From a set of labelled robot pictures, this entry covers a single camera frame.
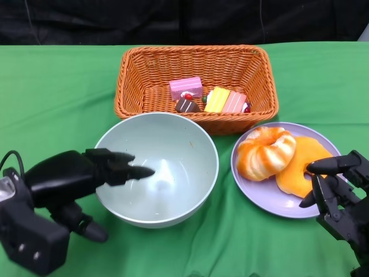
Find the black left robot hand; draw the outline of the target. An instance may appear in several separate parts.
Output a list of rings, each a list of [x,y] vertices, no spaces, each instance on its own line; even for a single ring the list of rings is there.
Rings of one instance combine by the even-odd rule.
[[[134,156],[106,148],[83,153],[67,151],[33,166],[25,175],[36,208],[47,208],[51,218],[70,232],[95,242],[106,242],[108,233],[90,215],[82,212],[77,199],[94,194],[104,184],[124,185],[131,179],[152,176],[155,171],[132,166]]]

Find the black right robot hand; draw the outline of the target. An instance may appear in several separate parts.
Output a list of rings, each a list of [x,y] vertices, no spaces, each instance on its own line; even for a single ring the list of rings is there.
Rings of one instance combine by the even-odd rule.
[[[351,276],[368,276],[368,196],[363,199],[354,187],[368,193],[368,159],[353,150],[347,155],[310,163],[312,191],[299,204],[317,205],[317,222],[335,239],[350,244],[360,267]]]

